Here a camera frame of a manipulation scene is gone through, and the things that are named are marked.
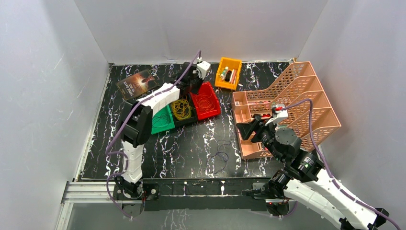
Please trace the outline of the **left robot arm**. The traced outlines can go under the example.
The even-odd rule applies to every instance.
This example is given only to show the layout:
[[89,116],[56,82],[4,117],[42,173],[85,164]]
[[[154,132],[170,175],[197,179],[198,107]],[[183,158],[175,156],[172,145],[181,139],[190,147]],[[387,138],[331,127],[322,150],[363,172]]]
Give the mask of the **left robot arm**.
[[115,178],[119,190],[130,199],[143,193],[142,155],[144,144],[152,132],[153,116],[170,103],[190,92],[198,92],[211,65],[206,61],[185,62],[182,74],[172,82],[164,83],[153,93],[136,100],[120,126],[123,145],[123,172]]

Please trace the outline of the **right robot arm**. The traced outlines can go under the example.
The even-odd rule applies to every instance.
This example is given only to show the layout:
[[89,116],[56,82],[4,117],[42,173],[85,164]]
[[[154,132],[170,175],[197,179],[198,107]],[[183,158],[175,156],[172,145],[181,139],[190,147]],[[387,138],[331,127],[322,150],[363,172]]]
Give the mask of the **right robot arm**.
[[359,201],[339,181],[331,177],[323,162],[303,150],[301,139],[290,128],[277,128],[260,117],[238,123],[243,140],[260,142],[276,160],[284,163],[260,192],[275,198],[287,196],[330,221],[340,230],[376,230],[389,220],[384,208]]

